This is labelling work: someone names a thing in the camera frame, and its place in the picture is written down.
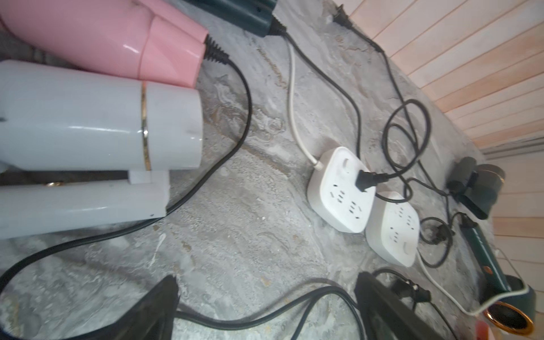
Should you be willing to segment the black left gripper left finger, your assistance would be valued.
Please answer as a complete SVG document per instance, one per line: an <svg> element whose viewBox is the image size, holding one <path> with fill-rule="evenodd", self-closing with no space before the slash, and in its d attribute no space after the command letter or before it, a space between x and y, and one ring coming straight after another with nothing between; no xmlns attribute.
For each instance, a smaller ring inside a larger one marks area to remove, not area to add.
<svg viewBox="0 0 544 340"><path fill-rule="evenodd" d="M179 287L174 276L166 276L118 321L75 338L83 340L170 339L174 328L174 314L179 301L178 293Z"/></svg>

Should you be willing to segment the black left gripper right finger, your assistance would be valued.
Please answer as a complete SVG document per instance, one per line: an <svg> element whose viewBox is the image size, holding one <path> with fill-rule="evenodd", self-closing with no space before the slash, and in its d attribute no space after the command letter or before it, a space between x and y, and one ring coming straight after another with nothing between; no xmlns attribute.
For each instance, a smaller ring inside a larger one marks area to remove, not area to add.
<svg viewBox="0 0 544 340"><path fill-rule="evenodd" d="M397 339L441 339L435 330L421 320L371 273L361 272L354 290L364 325L365 338L377 339L372 316L377 315Z"/></svg>

